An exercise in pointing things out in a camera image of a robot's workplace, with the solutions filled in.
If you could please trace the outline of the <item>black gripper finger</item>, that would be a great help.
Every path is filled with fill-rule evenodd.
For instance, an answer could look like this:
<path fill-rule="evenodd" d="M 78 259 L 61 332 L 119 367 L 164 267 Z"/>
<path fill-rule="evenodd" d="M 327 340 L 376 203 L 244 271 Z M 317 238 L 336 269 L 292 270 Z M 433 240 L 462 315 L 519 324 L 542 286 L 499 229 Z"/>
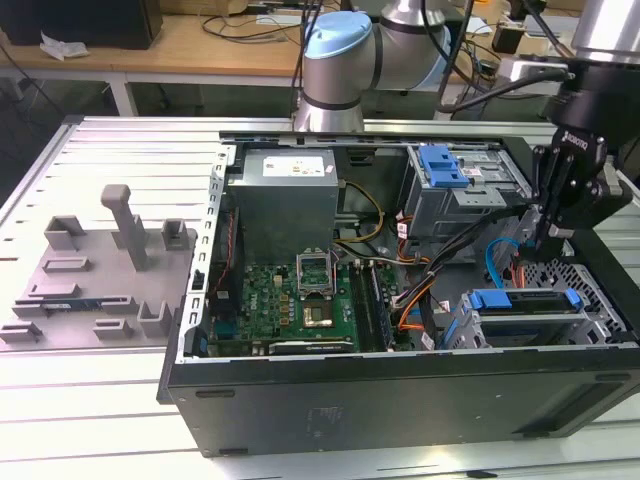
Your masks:
<path fill-rule="evenodd" d="M 576 230 L 589 230 L 626 207 L 631 188 L 611 163 L 592 179 L 579 184 L 555 182 L 544 203 L 544 242 L 569 239 Z"/>
<path fill-rule="evenodd" d="M 552 261 L 561 255 L 564 239 L 552 236 L 557 232 L 556 217 L 558 211 L 556 183 L 558 149 L 550 146 L 536 146 L 533 150 L 535 189 L 533 200 L 536 206 L 538 223 L 532 235 L 519 247 L 522 261 Z"/>

